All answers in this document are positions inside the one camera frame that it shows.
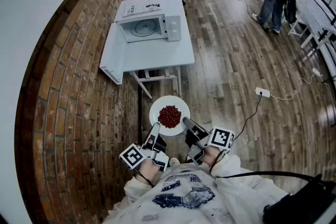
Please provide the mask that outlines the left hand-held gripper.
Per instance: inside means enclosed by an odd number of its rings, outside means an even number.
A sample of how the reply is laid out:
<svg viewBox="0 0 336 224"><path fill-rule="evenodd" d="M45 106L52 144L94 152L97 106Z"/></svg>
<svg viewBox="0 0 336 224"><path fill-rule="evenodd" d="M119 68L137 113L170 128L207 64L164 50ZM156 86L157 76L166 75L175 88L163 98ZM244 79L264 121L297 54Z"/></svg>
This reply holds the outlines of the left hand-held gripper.
<svg viewBox="0 0 336 224"><path fill-rule="evenodd" d="M131 144L119 155L130 170L137 168L144 160L150 159L154 165L160 167L160 171L166 171L169 157L165 154L166 142L159 135L160 127L160 123L155 122L143 146Z"/></svg>

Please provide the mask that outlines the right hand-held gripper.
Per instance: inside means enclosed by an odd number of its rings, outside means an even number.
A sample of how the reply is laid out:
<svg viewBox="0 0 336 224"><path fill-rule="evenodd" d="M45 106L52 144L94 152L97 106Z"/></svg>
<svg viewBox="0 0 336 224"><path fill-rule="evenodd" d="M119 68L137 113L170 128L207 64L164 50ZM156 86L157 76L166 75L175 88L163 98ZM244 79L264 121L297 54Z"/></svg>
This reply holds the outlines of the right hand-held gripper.
<svg viewBox="0 0 336 224"><path fill-rule="evenodd" d="M201 158L209 146L218 148L222 153L231 150L235 138L231 130L215 127L209 132L186 116L183 117L183 123L187 127L185 143L190 148L187 155L194 164L202 164Z"/></svg>

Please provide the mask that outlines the pile of red beans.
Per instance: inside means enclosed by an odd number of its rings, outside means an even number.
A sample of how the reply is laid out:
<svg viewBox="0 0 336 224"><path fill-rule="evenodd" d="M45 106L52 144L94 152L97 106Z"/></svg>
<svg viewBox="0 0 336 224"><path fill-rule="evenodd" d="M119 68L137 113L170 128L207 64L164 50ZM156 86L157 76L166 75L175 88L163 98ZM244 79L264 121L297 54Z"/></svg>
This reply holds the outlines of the pile of red beans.
<svg viewBox="0 0 336 224"><path fill-rule="evenodd" d="M181 115L181 111L176 106L167 105L160 110L157 120L162 126L172 129L179 125Z"/></svg>

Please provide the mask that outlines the white round plate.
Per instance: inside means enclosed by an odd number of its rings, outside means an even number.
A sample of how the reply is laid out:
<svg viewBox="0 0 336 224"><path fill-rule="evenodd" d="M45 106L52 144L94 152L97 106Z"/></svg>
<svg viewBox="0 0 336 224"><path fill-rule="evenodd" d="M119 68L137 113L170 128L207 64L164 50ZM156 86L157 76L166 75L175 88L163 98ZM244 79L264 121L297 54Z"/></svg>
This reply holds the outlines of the white round plate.
<svg viewBox="0 0 336 224"><path fill-rule="evenodd" d="M167 106L174 106L181 116L179 123L172 128L168 128L161 123L160 134L164 136L180 135L186 130L186 125L183 123L183 118L189 118L191 114L187 104L179 97L167 95L157 99L150 108L150 123L154 125L154 123L159 122L160 111L165 109Z"/></svg>

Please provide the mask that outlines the white microwave oven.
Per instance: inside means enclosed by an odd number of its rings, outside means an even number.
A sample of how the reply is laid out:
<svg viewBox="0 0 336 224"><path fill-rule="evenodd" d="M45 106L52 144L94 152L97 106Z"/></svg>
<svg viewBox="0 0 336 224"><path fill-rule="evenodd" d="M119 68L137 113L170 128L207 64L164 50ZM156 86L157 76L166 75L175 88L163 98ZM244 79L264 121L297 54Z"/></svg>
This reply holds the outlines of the white microwave oven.
<svg viewBox="0 0 336 224"><path fill-rule="evenodd" d="M103 49L100 69L115 84L121 84L127 45L131 42L166 39L181 40L179 0L125 0L115 15ZM159 3L161 10L123 18L125 4Z"/></svg>

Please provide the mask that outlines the person's left forearm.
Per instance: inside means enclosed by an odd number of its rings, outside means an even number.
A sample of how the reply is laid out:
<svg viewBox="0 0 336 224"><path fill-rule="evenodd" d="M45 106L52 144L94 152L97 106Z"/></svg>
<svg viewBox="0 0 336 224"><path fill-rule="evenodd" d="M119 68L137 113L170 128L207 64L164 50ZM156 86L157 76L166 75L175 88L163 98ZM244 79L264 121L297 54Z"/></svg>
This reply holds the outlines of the person's left forearm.
<svg viewBox="0 0 336 224"><path fill-rule="evenodd" d="M137 174L129 180L124 187L125 195L129 202L135 202L152 189L149 182L154 185L154 180L159 170L160 168L154 165L151 159L146 159L140 164L138 171L143 176Z"/></svg>

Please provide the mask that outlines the person's right forearm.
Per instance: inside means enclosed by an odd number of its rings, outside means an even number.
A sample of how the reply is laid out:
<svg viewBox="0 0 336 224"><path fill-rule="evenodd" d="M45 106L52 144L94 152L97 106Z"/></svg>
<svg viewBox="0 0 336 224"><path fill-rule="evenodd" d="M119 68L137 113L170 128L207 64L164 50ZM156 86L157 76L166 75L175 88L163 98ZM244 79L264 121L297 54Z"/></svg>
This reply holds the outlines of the person's right forearm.
<svg viewBox="0 0 336 224"><path fill-rule="evenodd" d="M215 151L210 151L211 155L204 156L204 162L208 165L214 164L210 174L214 177L214 183L217 188L243 188L244 186L254 187L256 185L256 176L242 176L226 178L228 176L238 175L250 172L249 170L241 167L240 158L237 155L225 155L220 157L215 162Z"/></svg>

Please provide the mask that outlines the person's white printed shirt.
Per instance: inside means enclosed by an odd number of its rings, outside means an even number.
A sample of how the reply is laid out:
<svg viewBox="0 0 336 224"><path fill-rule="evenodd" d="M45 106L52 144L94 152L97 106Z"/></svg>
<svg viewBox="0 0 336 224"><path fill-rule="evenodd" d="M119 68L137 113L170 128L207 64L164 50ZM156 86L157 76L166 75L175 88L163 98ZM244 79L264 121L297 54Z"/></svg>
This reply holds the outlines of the person's white printed shirt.
<svg viewBox="0 0 336 224"><path fill-rule="evenodd" d="M125 195L102 224L263 224L264 207L287 195L260 176L254 187L217 188L210 171L191 163L169 167L135 202Z"/></svg>

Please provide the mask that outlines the large white power strip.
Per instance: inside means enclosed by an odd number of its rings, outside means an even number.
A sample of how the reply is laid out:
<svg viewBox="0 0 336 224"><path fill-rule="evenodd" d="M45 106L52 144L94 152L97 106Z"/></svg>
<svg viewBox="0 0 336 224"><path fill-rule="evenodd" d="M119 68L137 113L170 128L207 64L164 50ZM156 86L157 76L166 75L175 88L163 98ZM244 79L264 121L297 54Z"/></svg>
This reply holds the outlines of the large white power strip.
<svg viewBox="0 0 336 224"><path fill-rule="evenodd" d="M269 98L270 97L270 91L269 90L266 90L266 89L263 89L263 88L259 88L259 87L256 87L255 88L255 93L261 97L264 97L264 98Z"/></svg>

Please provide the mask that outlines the white table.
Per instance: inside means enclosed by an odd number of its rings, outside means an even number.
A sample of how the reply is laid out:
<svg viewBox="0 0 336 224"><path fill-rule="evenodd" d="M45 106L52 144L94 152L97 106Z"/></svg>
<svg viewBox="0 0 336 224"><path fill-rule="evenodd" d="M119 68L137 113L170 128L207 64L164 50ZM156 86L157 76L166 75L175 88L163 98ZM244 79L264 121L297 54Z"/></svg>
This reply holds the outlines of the white table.
<svg viewBox="0 0 336 224"><path fill-rule="evenodd" d="M178 94L182 95L181 66L191 65L195 62L190 32L182 1L179 0L177 10L181 16L181 40L168 41L166 39L154 39L131 42L127 45L123 71L128 72L141 87L149 99L152 96L143 85L144 82L175 79L178 86ZM167 73L164 76L139 78L136 74L139 70L147 73L149 70L175 67L177 75Z"/></svg>

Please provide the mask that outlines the white paperback book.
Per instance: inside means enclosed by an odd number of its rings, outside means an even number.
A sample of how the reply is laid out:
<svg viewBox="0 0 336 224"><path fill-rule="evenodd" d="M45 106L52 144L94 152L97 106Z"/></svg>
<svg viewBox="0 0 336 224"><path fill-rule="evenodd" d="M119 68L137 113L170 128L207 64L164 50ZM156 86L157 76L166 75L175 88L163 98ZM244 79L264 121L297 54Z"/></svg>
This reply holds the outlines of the white paperback book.
<svg viewBox="0 0 336 224"><path fill-rule="evenodd" d="M156 12L161 10L159 3L149 3L149 4L125 4L123 18L143 14L143 13L150 13Z"/></svg>

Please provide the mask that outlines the black bag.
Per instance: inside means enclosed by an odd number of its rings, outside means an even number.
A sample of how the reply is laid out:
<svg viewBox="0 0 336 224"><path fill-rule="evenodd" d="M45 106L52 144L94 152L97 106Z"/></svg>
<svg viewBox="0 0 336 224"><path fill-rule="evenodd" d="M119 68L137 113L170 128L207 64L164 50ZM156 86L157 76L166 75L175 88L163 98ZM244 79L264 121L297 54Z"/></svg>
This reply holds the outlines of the black bag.
<svg viewBox="0 0 336 224"><path fill-rule="evenodd" d="M292 172L271 175L296 177L308 183L296 194L287 194L273 205L264 207L264 224L314 224L336 201L336 182Z"/></svg>

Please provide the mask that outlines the long white desk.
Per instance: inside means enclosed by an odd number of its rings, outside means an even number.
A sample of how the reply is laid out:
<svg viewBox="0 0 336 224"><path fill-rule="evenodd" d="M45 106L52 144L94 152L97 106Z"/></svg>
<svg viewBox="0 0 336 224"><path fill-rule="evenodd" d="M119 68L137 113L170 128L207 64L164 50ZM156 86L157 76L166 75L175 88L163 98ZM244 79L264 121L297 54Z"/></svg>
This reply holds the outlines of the long white desk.
<svg viewBox="0 0 336 224"><path fill-rule="evenodd" d="M300 48L314 40L327 65L330 80L336 83L336 41L331 40L332 36L336 37L336 22L331 22L317 0L296 0L296 7L296 20L288 34L301 38L309 32Z"/></svg>

